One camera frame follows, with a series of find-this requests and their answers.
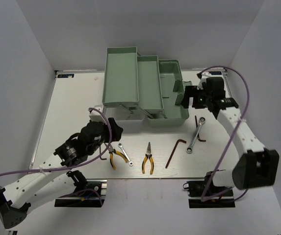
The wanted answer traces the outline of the large silver ratchet wrench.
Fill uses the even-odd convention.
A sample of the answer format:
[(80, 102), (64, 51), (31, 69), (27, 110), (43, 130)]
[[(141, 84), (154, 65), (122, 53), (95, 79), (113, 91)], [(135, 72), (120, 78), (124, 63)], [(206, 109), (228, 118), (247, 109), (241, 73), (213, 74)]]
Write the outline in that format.
[(190, 144), (188, 145), (188, 147), (186, 148), (186, 153), (192, 154), (193, 146), (194, 146), (194, 144), (197, 141), (197, 134), (201, 130), (201, 128), (203, 127), (203, 125), (205, 123), (206, 123), (206, 119), (204, 117), (200, 117), (199, 118), (199, 126), (198, 126), (198, 128), (196, 128), (196, 130), (195, 130), (195, 132), (193, 134), (192, 140), (191, 140)]

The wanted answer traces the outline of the small silver ratchet wrench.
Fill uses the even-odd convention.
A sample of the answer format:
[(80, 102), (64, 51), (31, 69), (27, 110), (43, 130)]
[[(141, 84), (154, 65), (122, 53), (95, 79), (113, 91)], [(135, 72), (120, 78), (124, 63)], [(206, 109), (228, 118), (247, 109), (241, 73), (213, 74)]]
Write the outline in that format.
[(130, 160), (128, 154), (126, 153), (126, 151), (125, 151), (125, 149), (123, 147), (123, 145), (121, 143), (118, 143), (118, 147), (121, 149), (122, 153), (125, 155), (125, 157), (126, 157), (126, 159), (128, 161), (129, 166), (133, 166), (133, 162)]

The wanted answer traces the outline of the green toolbox with clear lid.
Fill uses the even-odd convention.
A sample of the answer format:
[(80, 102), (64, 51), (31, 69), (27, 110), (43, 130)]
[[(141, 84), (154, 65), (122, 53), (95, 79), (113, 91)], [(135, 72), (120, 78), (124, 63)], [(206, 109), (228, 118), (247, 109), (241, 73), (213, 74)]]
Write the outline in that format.
[(182, 126), (189, 118), (181, 105), (188, 85), (177, 59), (141, 55), (137, 47), (106, 50), (102, 106), (123, 111), (124, 120), (144, 115), (151, 127)]

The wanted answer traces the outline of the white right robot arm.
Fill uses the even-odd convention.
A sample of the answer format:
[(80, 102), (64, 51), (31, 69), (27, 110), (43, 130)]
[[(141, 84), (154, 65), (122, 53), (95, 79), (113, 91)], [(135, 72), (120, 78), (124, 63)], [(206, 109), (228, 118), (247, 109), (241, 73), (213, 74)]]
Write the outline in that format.
[(250, 189), (275, 183), (279, 154), (267, 149), (241, 118), (236, 101), (226, 97), (223, 78), (203, 78), (197, 86), (186, 86), (181, 105), (185, 109), (208, 109), (231, 137), (239, 156), (233, 169), (218, 170), (205, 182), (208, 194), (216, 195), (223, 187)]

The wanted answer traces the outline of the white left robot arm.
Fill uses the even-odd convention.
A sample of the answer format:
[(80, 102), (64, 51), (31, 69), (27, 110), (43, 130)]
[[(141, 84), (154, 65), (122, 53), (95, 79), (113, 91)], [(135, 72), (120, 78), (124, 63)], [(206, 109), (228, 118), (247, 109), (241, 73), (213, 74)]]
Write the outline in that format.
[(57, 197), (86, 192), (86, 178), (78, 170), (71, 171), (70, 167), (85, 162), (101, 144), (121, 139), (123, 128), (112, 117), (108, 122), (106, 125), (89, 121), (79, 133), (72, 134), (56, 148), (36, 173), (0, 186), (0, 220), (6, 230), (17, 226), (30, 212)]

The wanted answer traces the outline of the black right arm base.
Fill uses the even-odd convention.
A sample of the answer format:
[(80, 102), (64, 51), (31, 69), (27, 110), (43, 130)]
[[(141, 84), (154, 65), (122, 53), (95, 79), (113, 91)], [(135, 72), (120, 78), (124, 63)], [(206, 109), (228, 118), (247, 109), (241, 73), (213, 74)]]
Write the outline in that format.
[(226, 189), (226, 187), (216, 187), (213, 183), (210, 184), (205, 197), (212, 198), (205, 202), (201, 201), (201, 195), (206, 187), (206, 179), (197, 179), (186, 181), (183, 184), (183, 189), (188, 192), (188, 204), (190, 209), (218, 209), (218, 208), (235, 208), (233, 191), (229, 190), (224, 194), (219, 194)]

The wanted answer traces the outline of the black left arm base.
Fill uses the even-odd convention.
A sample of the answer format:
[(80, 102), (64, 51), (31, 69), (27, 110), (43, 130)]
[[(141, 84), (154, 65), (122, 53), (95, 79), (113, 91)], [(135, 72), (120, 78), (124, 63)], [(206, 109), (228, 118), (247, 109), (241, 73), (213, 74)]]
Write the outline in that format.
[(56, 208), (101, 208), (105, 201), (107, 180), (87, 181), (86, 185), (75, 189), (74, 193), (57, 198)]

